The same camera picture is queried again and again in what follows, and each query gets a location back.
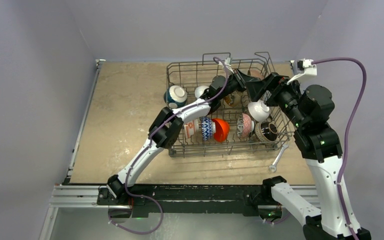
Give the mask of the black bowl white inside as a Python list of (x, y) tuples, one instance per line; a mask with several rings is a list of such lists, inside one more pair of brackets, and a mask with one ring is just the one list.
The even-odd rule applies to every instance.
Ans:
[(170, 109), (182, 108), (187, 103), (187, 92), (178, 85), (170, 86), (163, 95), (163, 100)]

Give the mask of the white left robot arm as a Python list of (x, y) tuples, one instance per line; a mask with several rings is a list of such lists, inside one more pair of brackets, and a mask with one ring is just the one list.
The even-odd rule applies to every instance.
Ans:
[(264, 93), (263, 85), (263, 79), (234, 69), (228, 71), (226, 76), (214, 77), (209, 88), (194, 102), (176, 109), (164, 107), (151, 124), (148, 137), (135, 157), (108, 179), (106, 186), (110, 199), (118, 205), (128, 201), (128, 188), (135, 184), (139, 175), (160, 152), (175, 143), (184, 123), (215, 112), (221, 106), (222, 99), (235, 91), (247, 92), (250, 100), (257, 101)]

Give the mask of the orange bowl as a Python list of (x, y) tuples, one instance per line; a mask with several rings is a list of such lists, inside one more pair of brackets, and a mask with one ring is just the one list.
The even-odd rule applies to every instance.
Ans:
[(229, 123), (221, 118), (212, 118), (211, 120), (215, 124), (214, 139), (219, 143), (226, 141), (230, 132)]

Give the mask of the blue white zigzag bowl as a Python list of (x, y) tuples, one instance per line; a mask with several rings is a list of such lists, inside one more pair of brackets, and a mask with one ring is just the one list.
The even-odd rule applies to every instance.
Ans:
[(216, 132), (215, 123), (207, 116), (200, 117), (200, 128), (203, 141), (210, 140)]

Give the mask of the red white patterned bowl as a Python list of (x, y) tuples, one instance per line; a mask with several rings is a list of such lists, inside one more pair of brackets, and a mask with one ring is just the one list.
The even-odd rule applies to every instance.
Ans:
[(185, 134), (185, 138), (189, 139), (200, 129), (200, 124), (198, 119), (194, 119), (192, 121), (186, 122), (183, 125), (183, 130)]

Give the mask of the plain white bowl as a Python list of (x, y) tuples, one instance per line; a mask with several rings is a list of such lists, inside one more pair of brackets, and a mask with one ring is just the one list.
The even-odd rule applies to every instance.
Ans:
[(207, 90), (209, 88), (209, 86), (207, 85), (201, 85), (201, 86), (198, 86), (195, 88), (194, 90), (194, 96), (199, 99), (205, 92), (205, 90)]

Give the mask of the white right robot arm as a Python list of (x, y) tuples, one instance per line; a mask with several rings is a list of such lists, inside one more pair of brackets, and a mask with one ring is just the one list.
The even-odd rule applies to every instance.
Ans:
[(266, 104), (279, 107), (293, 123), (294, 141), (312, 174), (320, 206), (295, 193), (281, 176), (263, 181), (262, 200), (283, 205), (299, 221), (307, 240), (371, 239), (352, 211), (343, 176), (345, 154), (328, 124), (335, 108), (332, 93), (318, 84), (301, 91), (298, 83), (288, 83), (287, 76), (275, 72), (263, 79), (246, 76), (244, 85), (252, 102), (268, 94)]

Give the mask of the floral patterned bowl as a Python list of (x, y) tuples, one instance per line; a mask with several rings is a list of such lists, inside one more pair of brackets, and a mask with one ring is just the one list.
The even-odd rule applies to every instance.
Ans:
[(239, 139), (250, 138), (255, 128), (255, 122), (251, 117), (242, 113), (236, 122), (236, 135)]

